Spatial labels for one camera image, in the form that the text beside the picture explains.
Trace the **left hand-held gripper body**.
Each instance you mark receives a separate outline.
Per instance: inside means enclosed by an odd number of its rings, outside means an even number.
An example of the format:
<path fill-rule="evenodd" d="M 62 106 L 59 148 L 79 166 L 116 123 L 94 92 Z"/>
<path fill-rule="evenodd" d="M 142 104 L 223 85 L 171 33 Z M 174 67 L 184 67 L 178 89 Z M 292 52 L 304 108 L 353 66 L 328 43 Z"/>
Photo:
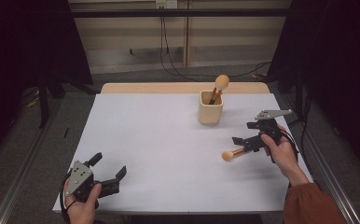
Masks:
<path fill-rule="evenodd" d="M 96 161 L 74 162 L 70 171 L 67 189 L 64 192 L 65 197 L 74 196 L 77 202 L 85 203 L 96 184 L 101 184 L 104 187 L 104 182 L 94 179 L 94 172 L 91 170 L 91 166 L 95 164 Z"/>

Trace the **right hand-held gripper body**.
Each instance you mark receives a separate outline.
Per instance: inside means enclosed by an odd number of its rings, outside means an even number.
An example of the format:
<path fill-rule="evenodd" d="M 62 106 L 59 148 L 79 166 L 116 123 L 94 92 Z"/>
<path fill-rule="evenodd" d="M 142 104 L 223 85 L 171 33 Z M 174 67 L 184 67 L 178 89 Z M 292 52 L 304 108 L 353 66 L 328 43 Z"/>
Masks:
<path fill-rule="evenodd" d="M 287 110 L 262 110 L 255 116 L 256 126 L 261 133 L 270 136 L 274 141 L 279 141 L 283 134 L 278 127 L 276 118 L 290 115 L 291 109 Z"/>

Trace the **small makeup brush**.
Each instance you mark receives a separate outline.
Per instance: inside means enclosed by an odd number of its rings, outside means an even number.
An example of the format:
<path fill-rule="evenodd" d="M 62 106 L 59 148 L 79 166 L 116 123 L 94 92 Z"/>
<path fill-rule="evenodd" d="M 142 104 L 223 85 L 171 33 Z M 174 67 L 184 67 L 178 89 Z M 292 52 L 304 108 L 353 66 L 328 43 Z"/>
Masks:
<path fill-rule="evenodd" d="M 224 161 L 230 162 L 235 158 L 238 158 L 246 153 L 249 153 L 249 150 L 245 150 L 244 148 L 238 148 L 232 151 L 224 151 L 221 154 L 221 157 Z"/>

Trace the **beige square cup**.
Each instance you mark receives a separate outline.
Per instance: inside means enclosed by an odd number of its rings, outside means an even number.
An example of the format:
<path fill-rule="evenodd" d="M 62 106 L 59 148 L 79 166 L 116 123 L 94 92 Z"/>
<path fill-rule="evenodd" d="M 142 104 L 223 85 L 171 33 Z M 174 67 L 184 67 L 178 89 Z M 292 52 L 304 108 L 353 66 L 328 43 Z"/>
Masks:
<path fill-rule="evenodd" d="M 210 104 L 213 93 L 211 91 L 200 92 L 200 104 L 198 111 L 198 121 L 204 125 L 216 125 L 222 115 L 223 100 L 221 96 L 215 99 L 213 105 Z"/>

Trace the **large makeup brush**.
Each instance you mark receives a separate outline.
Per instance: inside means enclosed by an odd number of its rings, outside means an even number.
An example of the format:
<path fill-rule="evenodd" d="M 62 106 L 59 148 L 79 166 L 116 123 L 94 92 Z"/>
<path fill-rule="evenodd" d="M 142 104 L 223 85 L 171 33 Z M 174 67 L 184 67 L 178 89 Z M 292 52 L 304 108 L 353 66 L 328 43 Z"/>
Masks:
<path fill-rule="evenodd" d="M 212 96 L 209 101 L 210 105 L 213 105 L 216 99 L 222 94 L 222 91 L 228 86 L 229 77 L 227 75 L 220 75 L 215 79 L 215 87 L 212 91 Z"/>

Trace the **person's left hand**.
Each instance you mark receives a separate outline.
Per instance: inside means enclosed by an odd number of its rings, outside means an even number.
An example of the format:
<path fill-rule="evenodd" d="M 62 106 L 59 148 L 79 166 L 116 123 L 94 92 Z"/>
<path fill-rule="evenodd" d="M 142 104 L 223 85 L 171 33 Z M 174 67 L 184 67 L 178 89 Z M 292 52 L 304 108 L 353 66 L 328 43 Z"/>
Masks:
<path fill-rule="evenodd" d="M 94 224 L 95 203 L 101 193 L 102 185 L 96 184 L 85 203 L 78 202 L 74 195 L 65 197 L 65 207 L 70 218 L 70 224 Z"/>

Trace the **person's right hand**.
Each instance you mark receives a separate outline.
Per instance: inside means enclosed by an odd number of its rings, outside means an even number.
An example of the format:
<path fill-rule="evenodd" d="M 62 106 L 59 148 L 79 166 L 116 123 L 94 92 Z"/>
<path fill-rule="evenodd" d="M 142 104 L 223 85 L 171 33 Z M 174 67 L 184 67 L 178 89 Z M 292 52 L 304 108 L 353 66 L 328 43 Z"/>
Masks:
<path fill-rule="evenodd" d="M 309 183 L 308 177 L 298 165 L 297 156 L 288 138 L 282 136 L 279 141 L 275 141 L 267 134 L 262 134 L 261 140 L 265 144 L 266 155 L 275 161 L 291 187 Z"/>

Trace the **black metal stand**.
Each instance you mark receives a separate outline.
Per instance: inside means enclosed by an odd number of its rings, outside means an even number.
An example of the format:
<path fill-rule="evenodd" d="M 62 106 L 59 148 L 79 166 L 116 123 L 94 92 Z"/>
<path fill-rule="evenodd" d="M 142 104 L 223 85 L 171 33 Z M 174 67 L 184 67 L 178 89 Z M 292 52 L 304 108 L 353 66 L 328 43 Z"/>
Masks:
<path fill-rule="evenodd" d="M 40 103 L 40 128 L 44 128 L 49 118 L 47 85 L 43 75 L 38 79 L 39 103 Z"/>
<path fill-rule="evenodd" d="M 299 67 L 297 70 L 297 83 L 296 83 L 296 113 L 299 121 L 304 120 L 303 114 L 303 73 Z"/>

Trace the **white table mat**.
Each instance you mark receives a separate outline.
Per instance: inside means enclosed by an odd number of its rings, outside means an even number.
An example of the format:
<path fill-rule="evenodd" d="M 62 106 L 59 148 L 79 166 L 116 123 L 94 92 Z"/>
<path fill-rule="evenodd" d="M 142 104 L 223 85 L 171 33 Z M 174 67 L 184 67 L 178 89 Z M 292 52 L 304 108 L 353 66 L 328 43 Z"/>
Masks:
<path fill-rule="evenodd" d="M 127 174 L 116 195 L 100 200 L 102 212 L 118 214 L 234 214 L 277 212 L 288 181 L 264 151 L 230 162 L 235 137 L 263 109 L 278 107 L 273 94 L 225 94 L 221 120 L 198 121 L 197 94 L 100 94 L 95 98 L 75 157 L 102 159 L 96 179 Z"/>

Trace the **dark curtain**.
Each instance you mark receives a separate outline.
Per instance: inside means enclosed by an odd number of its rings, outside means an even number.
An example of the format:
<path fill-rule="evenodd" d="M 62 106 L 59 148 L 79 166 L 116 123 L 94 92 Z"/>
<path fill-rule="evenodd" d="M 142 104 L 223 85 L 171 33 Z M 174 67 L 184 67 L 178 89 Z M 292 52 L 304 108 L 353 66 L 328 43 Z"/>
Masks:
<path fill-rule="evenodd" d="M 69 0 L 0 0 L 0 143 L 23 91 L 62 98 L 63 83 L 93 83 Z"/>
<path fill-rule="evenodd" d="M 360 0 L 292 0 L 268 76 L 302 81 L 360 160 Z"/>

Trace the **black horizontal metal bar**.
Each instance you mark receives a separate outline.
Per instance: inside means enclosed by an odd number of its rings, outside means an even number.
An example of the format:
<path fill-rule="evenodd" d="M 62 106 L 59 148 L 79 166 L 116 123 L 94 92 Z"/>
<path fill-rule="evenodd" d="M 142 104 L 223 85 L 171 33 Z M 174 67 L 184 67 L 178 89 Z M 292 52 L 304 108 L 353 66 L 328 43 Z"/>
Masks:
<path fill-rule="evenodd" d="M 93 10 L 72 9 L 75 18 L 150 18 L 150 17 L 284 17 L 292 13 L 289 9 L 124 9 Z"/>

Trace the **aluminium floor rail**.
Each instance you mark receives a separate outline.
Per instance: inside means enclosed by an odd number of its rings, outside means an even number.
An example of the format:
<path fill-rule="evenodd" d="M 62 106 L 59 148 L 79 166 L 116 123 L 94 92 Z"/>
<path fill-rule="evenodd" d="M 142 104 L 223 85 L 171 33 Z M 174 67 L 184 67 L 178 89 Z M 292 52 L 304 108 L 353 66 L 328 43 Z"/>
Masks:
<path fill-rule="evenodd" d="M 0 196 L 0 224 L 62 223 L 61 216 L 52 211 L 64 171 L 64 162 L 56 156 L 60 135 L 54 125 L 37 131 Z"/>
<path fill-rule="evenodd" d="M 296 97 L 291 97 L 289 94 L 279 94 L 278 97 L 281 99 L 281 108 L 288 107 L 293 111 L 288 122 L 289 130 L 296 129 L 299 132 L 296 143 L 312 181 L 333 198 L 347 224 L 360 224 L 360 218 L 353 203 L 330 169 L 328 161 L 309 130 L 312 124 L 309 120 L 312 100 L 303 98 L 304 120 L 299 121 L 295 106 Z"/>

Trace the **white wall socket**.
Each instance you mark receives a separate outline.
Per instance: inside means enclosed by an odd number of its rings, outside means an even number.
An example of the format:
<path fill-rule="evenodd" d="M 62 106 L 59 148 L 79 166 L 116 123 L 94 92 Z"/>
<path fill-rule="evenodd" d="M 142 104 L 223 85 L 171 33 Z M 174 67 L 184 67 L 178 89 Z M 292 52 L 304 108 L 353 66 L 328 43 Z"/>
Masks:
<path fill-rule="evenodd" d="M 177 9 L 177 0 L 156 0 L 156 8 L 158 9 Z"/>

